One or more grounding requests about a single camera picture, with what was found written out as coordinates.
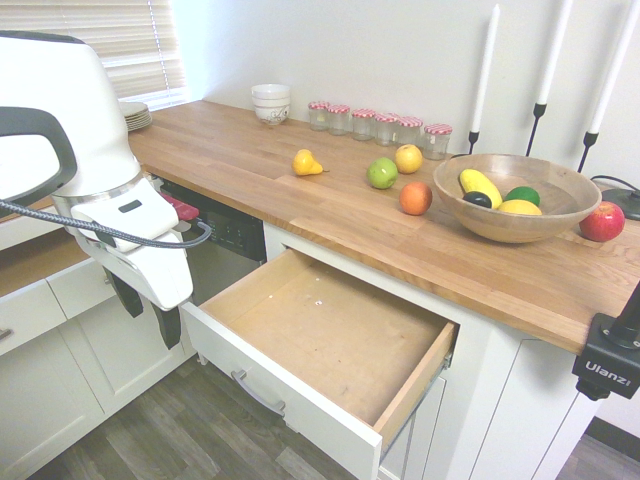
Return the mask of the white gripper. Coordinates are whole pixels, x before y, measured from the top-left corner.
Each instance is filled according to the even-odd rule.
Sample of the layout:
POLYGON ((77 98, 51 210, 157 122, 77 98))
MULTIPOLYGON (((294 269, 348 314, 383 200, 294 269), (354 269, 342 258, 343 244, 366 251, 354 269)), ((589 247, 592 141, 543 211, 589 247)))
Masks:
MULTIPOLYGON (((58 213, 77 220, 95 221, 124 233, 176 244, 178 215, 143 175, 110 191, 89 196, 53 195, 58 213)), ((168 350, 181 341, 178 307, 193 291, 185 249, 136 245, 115 239, 110 246, 91 231, 70 227, 80 248, 107 270, 117 297, 132 318, 143 313, 139 293, 153 303, 160 334, 168 350)))

